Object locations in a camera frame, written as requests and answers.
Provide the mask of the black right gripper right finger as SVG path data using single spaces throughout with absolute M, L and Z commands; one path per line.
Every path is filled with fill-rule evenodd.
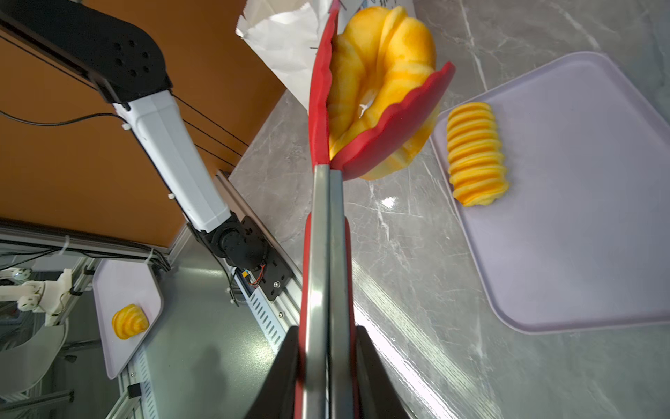
M 356 326 L 356 364 L 361 418 L 408 419 L 369 333 Z

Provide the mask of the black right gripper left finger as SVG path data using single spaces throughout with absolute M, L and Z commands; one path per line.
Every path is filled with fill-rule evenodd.
M 298 374 L 298 327 L 286 332 L 274 363 L 245 419 L 292 419 Z

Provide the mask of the red metal tongs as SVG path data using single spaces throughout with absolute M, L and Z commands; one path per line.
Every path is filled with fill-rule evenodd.
M 338 7 L 332 6 L 312 69 L 309 143 L 312 210 L 305 232 L 305 273 L 298 324 L 298 374 L 294 417 L 361 418 L 356 364 L 353 261 L 345 215 L 344 184 L 378 180 L 408 167 L 436 125 L 454 65 L 438 66 L 422 86 L 390 106 L 378 125 L 330 153 L 327 100 Z

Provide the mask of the striped long bread loaf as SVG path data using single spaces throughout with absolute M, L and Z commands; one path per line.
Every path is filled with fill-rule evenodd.
M 487 206 L 509 190 L 505 155 L 492 107 L 471 102 L 454 108 L 446 127 L 448 181 L 464 207 Z

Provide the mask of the small bundt bread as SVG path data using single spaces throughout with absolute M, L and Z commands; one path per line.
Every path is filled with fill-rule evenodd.
M 434 40 L 405 8 L 359 10 L 333 38 L 333 83 L 327 100 L 330 153 L 376 127 L 390 106 L 436 70 Z

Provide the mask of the white printed paper bag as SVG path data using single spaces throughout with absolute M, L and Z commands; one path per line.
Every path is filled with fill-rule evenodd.
M 370 7 L 401 6 L 416 19 L 411 1 L 249 1 L 237 21 L 237 35 L 303 105 L 332 6 L 338 7 L 333 38 L 359 10 Z

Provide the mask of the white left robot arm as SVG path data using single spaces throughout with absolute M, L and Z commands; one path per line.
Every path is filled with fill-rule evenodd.
M 1 28 L 91 82 L 124 120 L 199 241 L 255 271 L 270 245 L 219 195 L 191 140 L 157 43 L 139 27 L 73 1 L 3 1 Z

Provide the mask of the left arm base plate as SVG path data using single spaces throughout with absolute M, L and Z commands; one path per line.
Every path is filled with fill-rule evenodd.
M 240 269 L 244 271 L 244 287 L 247 291 L 260 289 L 267 300 L 274 302 L 294 278 L 293 271 L 249 216 L 243 219 L 242 230 L 244 249 Z

